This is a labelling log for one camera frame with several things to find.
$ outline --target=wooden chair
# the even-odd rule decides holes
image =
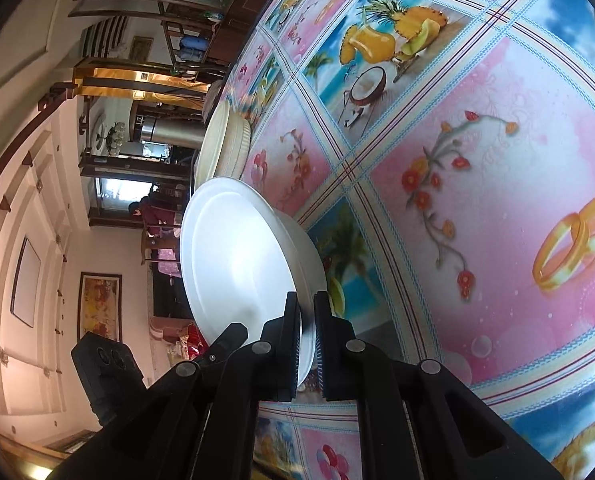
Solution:
[[[160,224],[145,224],[142,228],[142,241],[140,243],[140,248],[142,249],[142,263],[144,262],[177,262],[180,263],[180,238],[175,237],[166,237],[161,238],[158,236],[149,236],[148,229],[149,227],[163,227]],[[180,228],[179,225],[170,225],[165,226],[167,228]],[[145,256],[145,252],[157,249],[172,249],[175,253],[174,260],[167,260],[162,258],[147,258]]]

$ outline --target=screw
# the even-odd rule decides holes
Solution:
[[[421,362],[421,370],[429,375],[435,375],[439,373],[440,370],[442,370],[442,365],[436,360],[426,359],[425,361]]]
[[[195,365],[190,361],[186,361],[177,365],[175,373],[180,377],[191,377],[195,373]]]
[[[361,341],[359,339],[349,339],[346,342],[346,349],[349,352],[363,352],[366,347],[367,346],[364,343],[364,341]]]
[[[251,350],[254,351],[254,354],[258,355],[268,354],[271,351],[271,343],[268,341],[258,341],[254,343]]]

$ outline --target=printed palm tree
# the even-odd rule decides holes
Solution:
[[[337,220],[337,224],[331,231],[330,248],[326,251],[331,258],[330,268],[333,276],[342,283],[344,272],[349,266],[353,266],[375,301],[380,304],[384,303],[385,298],[382,291],[375,286],[367,272],[364,259],[369,251],[349,206],[344,205],[340,209]]]
[[[325,52],[318,52],[311,58],[311,61],[306,65],[304,75],[306,77],[313,78],[313,90],[317,92],[317,72],[324,66],[332,63],[333,59],[330,58]]]

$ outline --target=gold trim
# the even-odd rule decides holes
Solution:
[[[137,101],[149,101],[152,103],[165,103],[168,105],[181,106],[191,110],[202,111],[204,102],[201,99],[190,97],[179,97],[156,92],[144,92],[141,90],[129,90],[125,88],[108,88],[106,86],[80,86],[75,90],[77,95],[93,95],[102,97],[119,97]]]
[[[144,70],[125,70],[121,68],[96,68],[78,66],[76,66],[73,69],[73,81],[75,83],[81,81],[85,77],[122,79],[125,81],[140,81],[143,83],[157,83],[161,85],[172,86],[175,88],[186,88],[205,94],[209,90],[209,85],[206,83],[197,83],[173,75],[146,72]]]

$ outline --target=stainless steel container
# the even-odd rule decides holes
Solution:
[[[199,121],[145,117],[140,137],[135,140],[161,142],[162,144],[172,144],[199,150],[205,132],[206,126]]]

